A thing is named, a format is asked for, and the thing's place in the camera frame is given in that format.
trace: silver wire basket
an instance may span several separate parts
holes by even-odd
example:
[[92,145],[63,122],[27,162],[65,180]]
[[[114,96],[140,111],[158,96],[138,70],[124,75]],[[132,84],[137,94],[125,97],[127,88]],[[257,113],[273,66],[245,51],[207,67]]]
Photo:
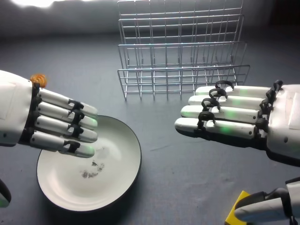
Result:
[[128,93],[193,92],[227,79],[243,84],[243,0],[121,0],[118,71]]

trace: plate rim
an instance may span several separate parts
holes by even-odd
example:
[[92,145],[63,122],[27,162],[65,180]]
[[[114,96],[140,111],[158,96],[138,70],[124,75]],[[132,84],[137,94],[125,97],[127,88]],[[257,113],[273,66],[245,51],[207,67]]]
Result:
[[39,186],[39,189],[42,191],[44,197],[46,197],[46,199],[48,199],[48,201],[50,201],[52,204],[54,204],[56,207],[60,208],[60,209],[63,209],[63,210],[67,210],[67,211],[70,211],[70,212],[76,212],[76,213],[89,213],[89,212],[95,212],[95,211],[99,211],[99,210],[104,210],[108,207],[110,207],[111,205],[115,204],[117,201],[119,201],[130,189],[131,187],[135,184],[139,174],[140,174],[140,171],[141,171],[141,167],[142,167],[142,148],[141,148],[141,143],[138,139],[138,137],[136,136],[135,132],[130,128],[130,126],[128,126],[126,123],[124,123],[123,121],[117,119],[117,118],[114,118],[114,117],[111,117],[111,116],[105,116],[105,115],[97,115],[97,117],[108,117],[108,118],[111,118],[111,119],[114,119],[114,120],[118,120],[119,122],[123,123],[125,126],[127,126],[132,132],[133,134],[135,135],[136,139],[137,139],[137,142],[139,143],[139,146],[140,146],[140,156],[141,156],[141,159],[140,159],[140,164],[139,164],[139,169],[136,173],[136,176],[135,176],[135,179],[133,180],[133,182],[130,184],[130,186],[127,188],[127,190],[120,196],[118,197],[116,200],[114,200],[113,202],[103,206],[103,207],[100,207],[100,208],[96,208],[94,210],[85,210],[85,211],[77,211],[77,210],[70,210],[70,209],[66,209],[66,208],[63,208],[57,204],[55,204],[54,202],[52,202],[46,195],[45,193],[43,192],[42,188],[41,188],[41,185],[38,181],[38,161],[39,161],[39,158],[40,158],[40,155],[43,151],[43,149],[41,149],[39,155],[38,155],[38,158],[37,158],[37,168],[36,168],[36,178],[37,178],[37,183],[38,183],[38,186]]

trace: yellow sponge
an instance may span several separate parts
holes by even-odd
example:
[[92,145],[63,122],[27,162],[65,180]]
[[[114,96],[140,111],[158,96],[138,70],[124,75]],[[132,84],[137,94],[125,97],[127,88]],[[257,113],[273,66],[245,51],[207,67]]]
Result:
[[240,196],[238,197],[238,199],[236,200],[235,204],[233,205],[230,213],[228,214],[226,220],[225,220],[225,225],[246,225],[246,222],[240,221],[238,220],[235,215],[234,215],[234,209],[235,209],[235,205],[236,203],[239,202],[239,200],[249,196],[250,194],[248,194],[246,191],[242,191]]

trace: bright light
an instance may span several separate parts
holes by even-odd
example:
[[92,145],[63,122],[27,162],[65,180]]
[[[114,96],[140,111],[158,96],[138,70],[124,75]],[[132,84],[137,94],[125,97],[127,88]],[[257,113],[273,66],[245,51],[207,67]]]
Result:
[[65,0],[11,0],[13,3],[19,6],[36,6],[41,8],[46,8],[52,5],[55,1],[65,1]]

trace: white plate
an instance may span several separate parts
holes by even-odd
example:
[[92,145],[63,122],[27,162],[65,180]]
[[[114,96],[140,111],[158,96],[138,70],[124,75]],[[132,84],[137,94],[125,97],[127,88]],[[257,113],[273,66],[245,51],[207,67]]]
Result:
[[91,211],[119,199],[141,168],[141,146],[123,122],[98,116],[98,140],[92,158],[42,150],[37,180],[45,196],[67,210]]

